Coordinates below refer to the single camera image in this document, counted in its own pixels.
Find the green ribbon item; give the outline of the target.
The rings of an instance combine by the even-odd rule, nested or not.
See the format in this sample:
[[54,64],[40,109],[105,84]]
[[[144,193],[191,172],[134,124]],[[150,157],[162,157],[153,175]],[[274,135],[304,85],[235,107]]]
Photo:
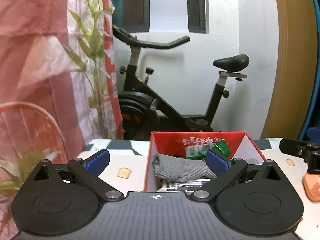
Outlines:
[[231,155],[227,142],[220,140],[204,145],[188,146],[185,148],[185,157],[187,159],[205,161],[206,153],[209,150],[215,150],[225,157],[229,157]]

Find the red strawberry cardboard box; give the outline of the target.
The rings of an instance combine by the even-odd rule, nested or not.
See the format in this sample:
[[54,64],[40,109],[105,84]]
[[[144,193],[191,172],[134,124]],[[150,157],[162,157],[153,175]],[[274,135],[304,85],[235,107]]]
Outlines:
[[153,132],[150,138],[144,191],[155,192],[159,189],[152,168],[154,155],[160,153],[185,157],[187,147],[212,144],[220,140],[224,140],[228,145],[231,152],[229,158],[255,159],[259,164],[265,160],[265,156],[246,132]]

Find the grey knitted cloth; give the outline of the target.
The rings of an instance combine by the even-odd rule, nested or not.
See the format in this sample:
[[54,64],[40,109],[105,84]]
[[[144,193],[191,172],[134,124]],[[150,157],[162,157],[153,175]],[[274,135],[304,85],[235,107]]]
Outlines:
[[214,179],[230,169],[234,161],[221,154],[208,151],[206,160],[176,158],[157,154],[152,161],[153,173],[156,178],[178,183],[194,179]]

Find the orange object at corner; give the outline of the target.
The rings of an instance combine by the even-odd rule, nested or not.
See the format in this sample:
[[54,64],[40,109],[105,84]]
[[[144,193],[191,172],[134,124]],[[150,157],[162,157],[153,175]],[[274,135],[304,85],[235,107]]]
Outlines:
[[303,177],[303,186],[307,197],[313,202],[320,201],[320,176],[319,174],[306,173]]

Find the patterned white tablecloth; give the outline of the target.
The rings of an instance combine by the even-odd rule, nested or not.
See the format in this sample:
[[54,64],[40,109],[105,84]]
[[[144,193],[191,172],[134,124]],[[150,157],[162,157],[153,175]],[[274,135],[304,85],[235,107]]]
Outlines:
[[[78,157],[86,159],[102,148],[108,149],[110,164],[99,178],[112,186],[119,186],[122,193],[142,191],[150,143],[147,141],[118,141],[118,146],[112,150],[109,148],[112,142],[110,139],[93,139],[86,149],[78,154]],[[304,215],[296,230],[297,235],[302,239],[319,239],[319,202],[310,201],[303,187],[303,176],[307,165],[302,159],[282,154],[279,142],[280,139],[273,138],[256,140],[255,144],[265,158],[277,162],[303,201]]]

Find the brown wooden door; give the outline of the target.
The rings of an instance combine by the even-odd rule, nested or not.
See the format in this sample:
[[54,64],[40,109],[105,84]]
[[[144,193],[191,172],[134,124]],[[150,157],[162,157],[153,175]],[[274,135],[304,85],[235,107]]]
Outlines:
[[276,0],[279,46],[275,84],[262,138],[296,140],[308,112],[317,67],[313,0]]

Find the red white floral curtain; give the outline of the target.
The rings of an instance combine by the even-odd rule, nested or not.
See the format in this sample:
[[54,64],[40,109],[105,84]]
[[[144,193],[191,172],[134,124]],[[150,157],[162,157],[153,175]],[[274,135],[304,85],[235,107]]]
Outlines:
[[42,158],[65,163],[121,139],[111,0],[1,0],[1,239]]

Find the dark window frame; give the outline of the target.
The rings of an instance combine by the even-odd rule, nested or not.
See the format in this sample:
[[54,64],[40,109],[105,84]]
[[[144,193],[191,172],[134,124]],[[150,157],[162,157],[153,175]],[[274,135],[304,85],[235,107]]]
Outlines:
[[112,0],[112,21],[131,33],[208,32],[208,0]]

